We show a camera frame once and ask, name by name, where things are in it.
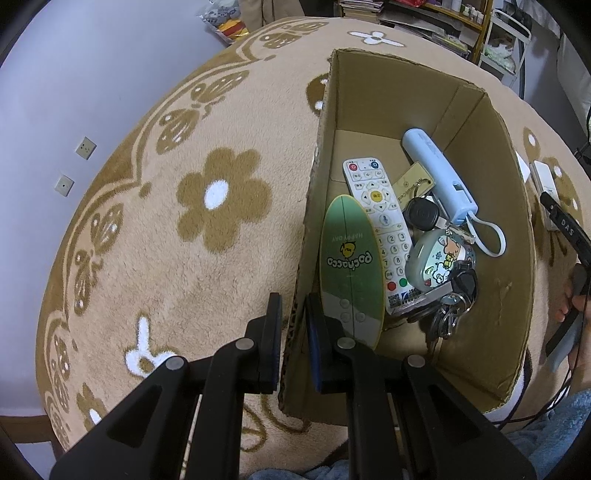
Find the yellow directional button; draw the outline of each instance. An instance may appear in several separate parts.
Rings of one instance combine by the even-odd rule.
[[[382,193],[381,193],[381,192],[379,192],[379,191],[377,191],[377,190],[374,190],[374,191],[373,191],[372,193],[370,193],[369,195],[370,195],[371,199],[372,199],[372,200],[373,200],[375,203],[378,203],[378,202],[381,202],[381,201],[382,201]]]

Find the car key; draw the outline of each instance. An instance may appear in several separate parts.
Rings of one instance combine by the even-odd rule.
[[[461,228],[452,225],[441,216],[438,205],[424,197],[415,197],[408,202],[404,210],[404,220],[418,230],[428,232],[434,228],[450,230],[468,244],[474,244],[474,237]]]
[[[433,230],[435,227],[445,228],[447,220],[441,217],[437,204],[424,197],[415,197],[408,202],[404,210],[406,223],[423,232]]]

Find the sticker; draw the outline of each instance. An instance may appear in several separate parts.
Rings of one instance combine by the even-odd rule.
[[[447,281],[457,260],[469,260],[472,267],[476,262],[474,249],[462,242],[455,234],[442,235],[433,245],[425,269],[423,281],[427,287],[435,287]]]

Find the white remote control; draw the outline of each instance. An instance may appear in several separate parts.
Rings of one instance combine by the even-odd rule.
[[[404,267],[412,243],[396,194],[377,158],[345,160],[343,171],[351,195],[365,208],[374,226],[384,265],[386,311],[396,315],[397,309],[421,294],[406,279]]]

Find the electrical outlet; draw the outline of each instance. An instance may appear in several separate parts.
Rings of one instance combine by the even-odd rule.
[[[74,180],[62,175],[60,180],[56,183],[55,190],[56,192],[61,193],[64,197],[67,197],[72,189],[72,185],[74,185]]]
[[[92,152],[94,152],[95,148],[96,144],[88,138],[84,137],[84,140],[76,149],[76,153],[85,160],[88,160],[92,155]]]

